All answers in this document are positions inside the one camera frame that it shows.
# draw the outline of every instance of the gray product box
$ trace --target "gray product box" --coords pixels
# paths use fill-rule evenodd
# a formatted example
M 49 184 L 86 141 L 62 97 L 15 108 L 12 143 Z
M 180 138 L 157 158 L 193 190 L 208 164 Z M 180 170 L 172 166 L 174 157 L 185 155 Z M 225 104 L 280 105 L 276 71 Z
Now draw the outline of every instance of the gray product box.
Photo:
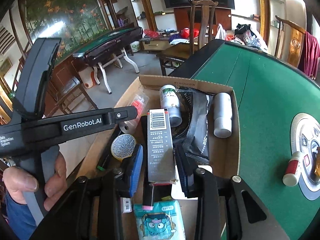
M 148 180 L 153 185 L 175 184 L 171 127 L 168 111 L 148 111 Z

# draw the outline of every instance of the cartoon eye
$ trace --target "cartoon eye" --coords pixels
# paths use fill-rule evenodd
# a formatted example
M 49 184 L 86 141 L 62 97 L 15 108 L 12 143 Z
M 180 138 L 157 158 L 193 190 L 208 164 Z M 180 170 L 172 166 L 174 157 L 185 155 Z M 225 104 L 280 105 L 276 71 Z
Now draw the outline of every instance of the cartoon eye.
M 163 228 L 163 227 L 164 227 L 164 223 L 159 223 L 159 224 L 157 225 L 157 227 L 158 227 L 159 229 Z

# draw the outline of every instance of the white bottle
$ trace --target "white bottle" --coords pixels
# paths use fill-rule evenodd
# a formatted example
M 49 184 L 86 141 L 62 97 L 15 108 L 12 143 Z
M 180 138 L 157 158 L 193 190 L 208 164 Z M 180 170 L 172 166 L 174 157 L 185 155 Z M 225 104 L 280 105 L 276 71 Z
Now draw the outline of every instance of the white bottle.
M 293 187 L 298 184 L 301 175 L 301 165 L 302 165 L 303 153 L 294 152 L 292 158 L 288 163 L 288 167 L 282 178 L 283 184 L 289 187 Z
M 177 127 L 182 123 L 180 102 L 175 86 L 164 85 L 160 89 L 160 105 L 162 109 L 168 110 L 171 127 Z
M 216 137 L 227 138 L 232 132 L 231 97 L 227 93 L 218 93 L 214 97 L 214 130 Z

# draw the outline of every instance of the hand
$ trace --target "hand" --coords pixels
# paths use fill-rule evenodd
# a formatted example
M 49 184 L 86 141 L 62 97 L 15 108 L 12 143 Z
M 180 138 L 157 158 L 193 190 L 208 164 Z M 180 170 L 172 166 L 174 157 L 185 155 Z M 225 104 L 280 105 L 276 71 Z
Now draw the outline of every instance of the hand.
M 61 153 L 59 153 L 55 165 L 55 174 L 48 180 L 44 186 L 44 191 L 48 198 L 44 201 L 44 208 L 49 211 L 58 201 L 67 189 L 67 168 L 66 161 Z M 27 173 L 25 170 L 12 166 L 4 170 L 4 184 L 11 198 L 18 204 L 25 205 L 26 200 L 22 192 L 36 192 L 38 190 L 38 181 Z

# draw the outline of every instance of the teal package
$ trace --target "teal package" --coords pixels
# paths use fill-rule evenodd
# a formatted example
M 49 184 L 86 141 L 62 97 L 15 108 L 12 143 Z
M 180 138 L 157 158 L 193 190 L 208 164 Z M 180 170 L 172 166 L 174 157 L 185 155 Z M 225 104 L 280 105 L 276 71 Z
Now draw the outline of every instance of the teal package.
M 134 204 L 140 240 L 185 240 L 180 205 L 177 200 L 154 203 L 152 211 L 142 210 Z

